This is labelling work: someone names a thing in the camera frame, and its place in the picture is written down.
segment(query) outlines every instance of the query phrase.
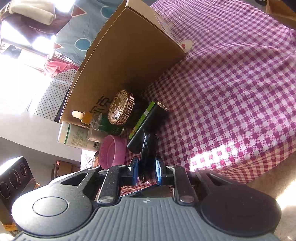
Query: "screw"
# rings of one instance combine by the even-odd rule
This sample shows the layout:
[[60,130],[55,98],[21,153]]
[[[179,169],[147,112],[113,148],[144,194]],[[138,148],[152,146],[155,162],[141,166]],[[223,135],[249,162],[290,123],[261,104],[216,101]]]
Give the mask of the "screw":
[[189,195],[184,195],[184,196],[180,197],[180,201],[184,202],[184,203],[191,203],[194,201],[194,197],[189,196]]
[[113,202],[113,200],[114,200],[114,197],[104,196],[99,199],[99,202],[108,204],[108,203]]

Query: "pink and white gingham fabric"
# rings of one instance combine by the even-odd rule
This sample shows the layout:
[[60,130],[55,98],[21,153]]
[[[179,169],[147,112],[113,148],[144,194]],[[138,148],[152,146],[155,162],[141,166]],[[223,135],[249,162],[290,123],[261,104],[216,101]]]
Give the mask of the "pink and white gingham fabric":
[[[240,0],[159,0],[152,7],[181,43],[193,43],[144,92],[171,110],[159,132],[164,162],[246,183],[295,151],[296,31]],[[132,156],[127,152],[127,164]]]

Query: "pink round container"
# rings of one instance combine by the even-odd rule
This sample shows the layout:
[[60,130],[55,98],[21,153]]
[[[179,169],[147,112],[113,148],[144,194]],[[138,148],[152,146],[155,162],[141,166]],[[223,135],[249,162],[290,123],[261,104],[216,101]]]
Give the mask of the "pink round container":
[[117,136],[106,136],[99,152],[99,165],[103,169],[124,164],[126,158],[127,139]]

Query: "round gold lid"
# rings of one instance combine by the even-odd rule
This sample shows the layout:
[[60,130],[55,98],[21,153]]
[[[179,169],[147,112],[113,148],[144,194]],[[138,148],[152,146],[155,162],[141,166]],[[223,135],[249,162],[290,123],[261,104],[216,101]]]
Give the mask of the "round gold lid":
[[110,104],[108,120],[111,124],[123,125],[131,115],[134,105],[133,94],[126,90],[119,91]]

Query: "cardboard box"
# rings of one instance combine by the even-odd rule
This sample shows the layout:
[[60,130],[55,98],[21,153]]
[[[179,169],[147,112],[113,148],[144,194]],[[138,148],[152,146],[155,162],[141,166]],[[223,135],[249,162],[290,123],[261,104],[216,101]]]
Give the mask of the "cardboard box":
[[107,112],[115,94],[148,87],[185,52],[165,20],[141,0],[124,1],[86,53],[60,123],[80,125],[72,111]]
[[296,29],[296,13],[281,0],[267,0],[266,13],[283,25]]

